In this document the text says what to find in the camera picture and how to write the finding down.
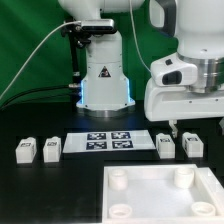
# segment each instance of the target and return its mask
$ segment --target black table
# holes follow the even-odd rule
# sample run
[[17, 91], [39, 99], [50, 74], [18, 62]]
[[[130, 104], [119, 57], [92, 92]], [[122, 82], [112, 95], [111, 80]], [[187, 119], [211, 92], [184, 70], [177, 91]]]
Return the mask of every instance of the black table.
[[[69, 132], [148, 129], [171, 134], [168, 122], [149, 122], [143, 102], [136, 111], [113, 119], [75, 113], [70, 103], [14, 105], [0, 113], [0, 223], [97, 223], [102, 220], [104, 166], [195, 163], [209, 167], [224, 186], [224, 137], [221, 118], [178, 121], [176, 158], [160, 160], [156, 150], [91, 152], [62, 155], [59, 163], [45, 164], [42, 149], [47, 138], [65, 142]], [[187, 158], [181, 146], [184, 132], [204, 142], [203, 159]], [[35, 137], [37, 154], [32, 164], [16, 164], [21, 139]]]

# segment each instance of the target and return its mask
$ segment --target cable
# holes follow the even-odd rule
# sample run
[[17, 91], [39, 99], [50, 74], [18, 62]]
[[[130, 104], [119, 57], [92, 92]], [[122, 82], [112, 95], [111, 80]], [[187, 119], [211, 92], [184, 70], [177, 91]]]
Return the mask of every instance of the cable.
[[8, 105], [12, 101], [18, 99], [21, 96], [25, 96], [25, 95], [28, 95], [28, 94], [31, 94], [31, 93], [36, 93], [36, 92], [51, 91], [51, 90], [57, 90], [57, 89], [68, 89], [68, 86], [67, 85], [61, 85], [61, 86], [52, 86], [52, 87], [42, 87], [42, 88], [30, 89], [30, 90], [21, 92], [21, 93], [15, 95], [15, 96], [12, 96], [8, 100], [6, 100], [2, 104], [2, 106], [0, 107], [0, 110], [1, 110], [2, 107], [5, 107], [6, 105]]
[[136, 36], [136, 31], [135, 31], [135, 22], [134, 22], [134, 17], [133, 17], [133, 10], [132, 10], [132, 2], [131, 0], [129, 0], [129, 4], [130, 4], [130, 15], [131, 15], [131, 24], [132, 24], [132, 30], [133, 30], [133, 35], [134, 35], [134, 40], [135, 40], [135, 46], [136, 46], [136, 50], [139, 56], [139, 59], [141, 61], [141, 63], [143, 64], [143, 66], [146, 68], [146, 70], [151, 73], [151, 70], [149, 69], [149, 67], [145, 64], [144, 60], [142, 59], [139, 47], [138, 47], [138, 41], [137, 41], [137, 36]]
[[23, 64], [23, 66], [20, 68], [20, 70], [18, 71], [18, 73], [15, 75], [15, 77], [13, 78], [13, 80], [9, 83], [9, 85], [6, 87], [6, 89], [3, 91], [3, 93], [0, 95], [0, 101], [1, 99], [4, 97], [4, 95], [6, 94], [6, 92], [11, 88], [11, 86], [13, 85], [13, 83], [16, 81], [16, 79], [19, 77], [19, 75], [22, 73], [22, 71], [24, 70], [24, 68], [27, 66], [27, 64], [29, 63], [29, 61], [31, 60], [31, 58], [35, 55], [35, 53], [39, 50], [39, 48], [44, 44], [44, 42], [52, 35], [54, 34], [56, 31], [58, 31], [59, 29], [61, 29], [64, 26], [67, 25], [72, 25], [72, 24], [78, 24], [79, 22], [69, 22], [69, 23], [64, 23], [60, 26], [58, 26], [57, 28], [55, 28], [54, 30], [52, 30], [41, 42], [40, 44], [36, 47], [36, 49], [31, 53], [31, 55], [28, 57], [28, 59], [25, 61], [25, 63]]
[[7, 104], [6, 106], [1, 107], [0, 108], [0, 112], [5, 110], [6, 108], [8, 108], [10, 106], [13, 106], [13, 105], [16, 105], [16, 104], [20, 104], [20, 103], [27, 103], [27, 102], [35, 101], [35, 100], [51, 99], [51, 98], [55, 98], [55, 97], [71, 96], [71, 95], [72, 95], [72, 93], [64, 93], [64, 94], [57, 94], [57, 95], [51, 95], [51, 96], [45, 96], [45, 97], [37, 97], [37, 98], [28, 99], [28, 100], [23, 100], [23, 101], [20, 101], [20, 102]]

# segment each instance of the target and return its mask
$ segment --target green screen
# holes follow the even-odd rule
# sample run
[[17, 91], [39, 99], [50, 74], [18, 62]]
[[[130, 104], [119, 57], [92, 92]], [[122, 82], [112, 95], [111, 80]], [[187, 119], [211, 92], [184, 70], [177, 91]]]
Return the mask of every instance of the green screen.
[[[177, 40], [161, 35], [150, 26], [148, 4], [149, 2], [146, 1], [134, 12], [134, 20], [142, 57], [150, 67], [152, 61], [175, 52]], [[1, 0], [0, 12], [0, 92], [2, 93], [36, 46], [50, 31], [62, 24], [68, 14], [60, 7], [57, 0]], [[143, 100], [150, 74], [138, 58], [130, 14], [105, 14], [102, 17], [114, 19], [123, 37], [123, 68], [124, 74], [130, 80], [131, 97], [135, 100]], [[81, 76], [84, 77], [85, 50], [78, 50], [78, 59]], [[57, 32], [32, 58], [3, 101], [28, 89], [67, 85], [71, 82], [69, 41]], [[68, 100], [68, 98], [54, 99], [54, 101], [61, 100]]]

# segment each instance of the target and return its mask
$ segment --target circular holder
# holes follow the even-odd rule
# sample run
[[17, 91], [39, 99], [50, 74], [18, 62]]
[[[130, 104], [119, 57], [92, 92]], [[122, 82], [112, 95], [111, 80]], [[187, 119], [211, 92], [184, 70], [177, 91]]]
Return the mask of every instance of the circular holder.
[[109, 172], [109, 187], [113, 190], [125, 190], [128, 187], [128, 176], [126, 170], [111, 170]]
[[116, 204], [110, 207], [109, 216], [114, 219], [125, 219], [132, 215], [132, 208], [126, 204]]
[[215, 206], [207, 202], [195, 202], [191, 206], [191, 212], [193, 216], [215, 216], [216, 209]]
[[194, 184], [194, 170], [187, 167], [180, 167], [175, 170], [174, 184], [183, 189], [187, 189]]

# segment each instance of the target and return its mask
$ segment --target white plastic tray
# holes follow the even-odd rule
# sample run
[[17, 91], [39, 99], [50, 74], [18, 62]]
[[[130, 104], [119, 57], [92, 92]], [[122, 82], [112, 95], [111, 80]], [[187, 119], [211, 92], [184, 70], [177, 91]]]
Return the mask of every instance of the white plastic tray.
[[[194, 170], [194, 184], [188, 189], [174, 184], [174, 172], [179, 167]], [[109, 187], [109, 172], [123, 169], [128, 187], [114, 190]], [[215, 206], [216, 216], [195, 217], [191, 205], [207, 202]], [[128, 218], [111, 218], [113, 205], [132, 208]], [[105, 167], [103, 189], [104, 224], [224, 224], [224, 189], [209, 168], [195, 165]]]

